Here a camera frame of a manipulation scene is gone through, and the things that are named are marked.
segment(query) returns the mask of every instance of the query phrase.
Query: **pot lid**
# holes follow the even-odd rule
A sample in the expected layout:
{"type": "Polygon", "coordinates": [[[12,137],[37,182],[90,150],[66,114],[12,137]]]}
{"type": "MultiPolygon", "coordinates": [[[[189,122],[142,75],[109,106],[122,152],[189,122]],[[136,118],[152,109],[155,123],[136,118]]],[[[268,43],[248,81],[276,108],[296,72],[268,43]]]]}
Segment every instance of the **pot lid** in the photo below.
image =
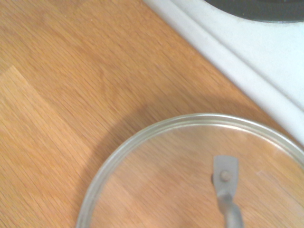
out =
{"type": "Polygon", "coordinates": [[[219,173],[247,228],[302,228],[303,164],[302,148],[262,124],[223,114],[172,118],[110,156],[76,227],[224,227],[218,193],[225,185],[215,189],[212,181],[219,173]]]}

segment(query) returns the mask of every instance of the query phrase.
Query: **wood grain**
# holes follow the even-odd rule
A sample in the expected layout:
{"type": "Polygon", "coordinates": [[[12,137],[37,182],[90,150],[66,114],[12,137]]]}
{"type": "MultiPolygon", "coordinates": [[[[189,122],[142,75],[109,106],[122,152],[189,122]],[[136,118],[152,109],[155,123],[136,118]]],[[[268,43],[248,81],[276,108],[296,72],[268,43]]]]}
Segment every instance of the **wood grain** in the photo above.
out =
{"type": "Polygon", "coordinates": [[[284,132],[141,0],[2,1],[0,70],[4,227],[73,227],[105,159],[160,120],[217,112],[284,132]]]}

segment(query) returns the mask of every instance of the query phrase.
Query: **metal handle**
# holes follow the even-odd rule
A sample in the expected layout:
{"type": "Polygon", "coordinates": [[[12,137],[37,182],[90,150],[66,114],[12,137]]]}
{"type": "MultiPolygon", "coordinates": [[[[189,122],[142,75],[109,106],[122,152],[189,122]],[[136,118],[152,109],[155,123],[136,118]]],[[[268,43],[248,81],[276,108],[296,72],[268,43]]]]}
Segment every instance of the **metal handle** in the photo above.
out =
{"type": "Polygon", "coordinates": [[[238,185],[238,159],[231,156],[215,156],[213,184],[218,198],[219,210],[225,217],[226,228],[244,228],[240,208],[233,203],[238,185]]]}

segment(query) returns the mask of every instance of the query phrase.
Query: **black burner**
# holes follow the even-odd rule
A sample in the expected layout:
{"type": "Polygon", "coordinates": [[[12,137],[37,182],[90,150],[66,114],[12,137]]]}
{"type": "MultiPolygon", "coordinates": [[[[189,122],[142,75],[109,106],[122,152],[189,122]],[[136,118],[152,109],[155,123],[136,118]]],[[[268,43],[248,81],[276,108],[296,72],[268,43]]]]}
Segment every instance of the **black burner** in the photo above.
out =
{"type": "Polygon", "coordinates": [[[304,0],[205,0],[235,16],[263,22],[304,21],[304,0]]]}

